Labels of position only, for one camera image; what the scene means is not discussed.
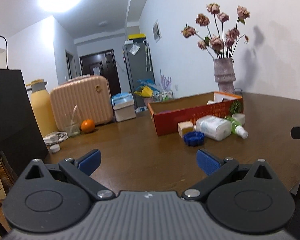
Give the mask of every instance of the wall picture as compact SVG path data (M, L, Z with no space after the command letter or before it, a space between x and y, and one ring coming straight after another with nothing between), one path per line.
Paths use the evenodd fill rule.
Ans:
M156 42L158 42L161 39L161 37L162 37L158 21L156 21L155 24L153 25L152 32L153 32L154 40Z

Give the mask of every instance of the wooden table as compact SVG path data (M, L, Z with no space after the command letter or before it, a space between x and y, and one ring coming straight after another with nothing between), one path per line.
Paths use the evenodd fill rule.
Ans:
M69 138L60 152L45 161L78 158L97 148L102 162L91 177L115 193L175 190L181 194L206 177L195 160L197 150L205 148L219 158L233 157L240 163L266 159L291 190L300 182L300 140L290 137L291 128L300 126L300 101L258 94L243 97L246 140L232 134L221 142L206 139L201 147L188 147L178 133L158 137L149 113L144 112L129 121L100 126L92 134Z

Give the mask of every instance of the pink suitcase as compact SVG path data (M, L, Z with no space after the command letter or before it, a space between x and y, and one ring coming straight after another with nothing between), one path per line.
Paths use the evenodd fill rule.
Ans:
M102 76L91 76L60 85L50 94L56 125L64 131L67 119L75 105L78 106L79 126L86 119L95 125L106 124L113 119L111 94L108 81Z

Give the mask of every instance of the white logo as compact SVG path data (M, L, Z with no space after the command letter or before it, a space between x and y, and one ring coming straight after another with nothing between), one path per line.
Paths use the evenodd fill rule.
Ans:
M148 194L145 194L145 196L144 197L146 197L146 198L152 198L153 197L153 195L151 194L151 193L148 193Z

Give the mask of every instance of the ceiling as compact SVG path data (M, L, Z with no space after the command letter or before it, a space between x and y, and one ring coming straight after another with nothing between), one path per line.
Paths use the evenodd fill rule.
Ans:
M82 0L65 13L48 13L38 0L0 0L0 35L10 37L53 15L74 38L125 28L129 0ZM128 20L138 21L146 0L130 0ZM108 22L100 27L99 23Z

